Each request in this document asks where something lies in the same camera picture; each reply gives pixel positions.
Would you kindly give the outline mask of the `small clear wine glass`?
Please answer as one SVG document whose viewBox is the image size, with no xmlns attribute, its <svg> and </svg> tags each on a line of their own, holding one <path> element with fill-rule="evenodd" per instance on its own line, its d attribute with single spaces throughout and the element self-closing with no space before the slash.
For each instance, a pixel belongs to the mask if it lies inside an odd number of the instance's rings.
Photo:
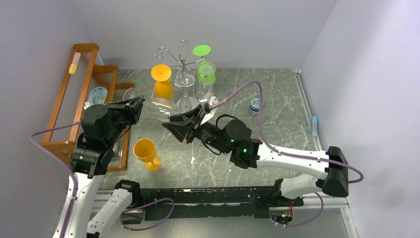
<svg viewBox="0 0 420 238">
<path fill-rule="evenodd" d="M 179 107 L 169 99 L 140 95 L 135 88 L 127 89 L 119 104 L 129 108 L 131 124 L 136 124 L 140 120 L 143 110 L 146 110 L 148 115 L 161 122 L 169 122 L 171 116 L 180 112 Z"/>
</svg>

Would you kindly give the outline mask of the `orange goblet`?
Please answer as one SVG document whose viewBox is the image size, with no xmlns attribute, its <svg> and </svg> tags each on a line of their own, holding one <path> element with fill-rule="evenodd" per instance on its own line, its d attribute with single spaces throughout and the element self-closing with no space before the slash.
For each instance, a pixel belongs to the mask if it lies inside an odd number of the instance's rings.
<svg viewBox="0 0 420 238">
<path fill-rule="evenodd" d="M 154 97 L 171 100 L 173 97 L 173 86 L 169 79 L 172 71 L 165 64 L 155 65 L 151 70 L 151 76 L 156 81 L 154 85 Z"/>
<path fill-rule="evenodd" d="M 161 159 L 157 156 L 156 146 L 152 140 L 138 140 L 133 146 L 133 153 L 144 163 L 148 171 L 156 171 L 161 167 Z"/>
</svg>

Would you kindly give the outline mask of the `orange goblet front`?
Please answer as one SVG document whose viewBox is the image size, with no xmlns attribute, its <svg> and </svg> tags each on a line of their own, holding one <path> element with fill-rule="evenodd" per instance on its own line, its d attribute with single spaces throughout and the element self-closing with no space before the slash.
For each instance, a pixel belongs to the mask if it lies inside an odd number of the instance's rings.
<svg viewBox="0 0 420 238">
<path fill-rule="evenodd" d="M 133 146 L 133 153 L 144 163 L 148 171 L 156 171 L 161 167 L 161 159 L 157 156 L 156 146 L 152 140 L 138 140 Z"/>
</svg>

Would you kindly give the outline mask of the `clear champagne flute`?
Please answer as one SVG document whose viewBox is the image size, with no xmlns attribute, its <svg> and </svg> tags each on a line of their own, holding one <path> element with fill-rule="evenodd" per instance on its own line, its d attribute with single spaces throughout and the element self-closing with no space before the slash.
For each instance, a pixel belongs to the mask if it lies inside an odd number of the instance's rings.
<svg viewBox="0 0 420 238">
<path fill-rule="evenodd" d="M 174 83 L 182 89 L 182 97 L 179 100 L 180 113 L 192 110 L 192 103 L 188 95 L 188 88 L 194 85 L 194 77 L 190 74 L 181 73 L 176 76 Z"/>
</svg>

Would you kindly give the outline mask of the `green wine glass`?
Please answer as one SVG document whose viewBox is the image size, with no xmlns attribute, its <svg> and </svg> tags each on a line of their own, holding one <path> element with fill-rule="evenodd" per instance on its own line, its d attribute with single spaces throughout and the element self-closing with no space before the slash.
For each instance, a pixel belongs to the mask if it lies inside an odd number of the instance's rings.
<svg viewBox="0 0 420 238">
<path fill-rule="evenodd" d="M 198 45 L 194 47 L 193 54 L 195 56 L 201 57 L 197 68 L 197 77 L 199 83 L 204 83 L 207 81 L 209 84 L 214 84 L 216 81 L 215 71 L 216 67 L 213 63 L 210 63 L 206 60 L 211 53 L 211 47 L 208 45 Z"/>
</svg>

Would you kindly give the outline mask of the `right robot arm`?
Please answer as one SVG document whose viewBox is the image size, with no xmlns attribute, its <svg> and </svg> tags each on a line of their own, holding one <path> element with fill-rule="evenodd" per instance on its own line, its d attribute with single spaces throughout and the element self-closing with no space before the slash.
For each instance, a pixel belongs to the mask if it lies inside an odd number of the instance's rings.
<svg viewBox="0 0 420 238">
<path fill-rule="evenodd" d="M 340 148 L 306 151 L 275 146 L 252 138 L 252 130 L 236 117 L 231 117 L 224 128 L 205 121 L 209 111 L 208 105 L 197 106 L 169 116 L 162 126 L 180 142 L 199 139 L 209 150 L 229 154 L 230 162 L 242 169 L 270 167 L 301 172 L 295 178 L 276 180 L 272 199 L 277 205 L 320 191 L 333 197 L 349 195 L 348 162 Z"/>
</svg>

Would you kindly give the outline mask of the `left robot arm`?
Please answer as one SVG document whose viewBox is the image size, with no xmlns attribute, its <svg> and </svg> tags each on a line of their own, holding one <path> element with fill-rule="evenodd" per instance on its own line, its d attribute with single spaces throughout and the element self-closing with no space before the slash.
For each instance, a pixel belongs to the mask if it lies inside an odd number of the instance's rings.
<svg viewBox="0 0 420 238">
<path fill-rule="evenodd" d="M 55 238 L 104 238 L 125 208 L 140 205 L 139 184 L 124 180 L 91 217 L 97 191 L 114 157 L 113 147 L 123 131 L 139 121 L 144 100 L 144 96 L 138 96 L 105 105 L 95 104 L 84 111 L 80 122 L 83 132 L 71 155 L 67 198 Z"/>
</svg>

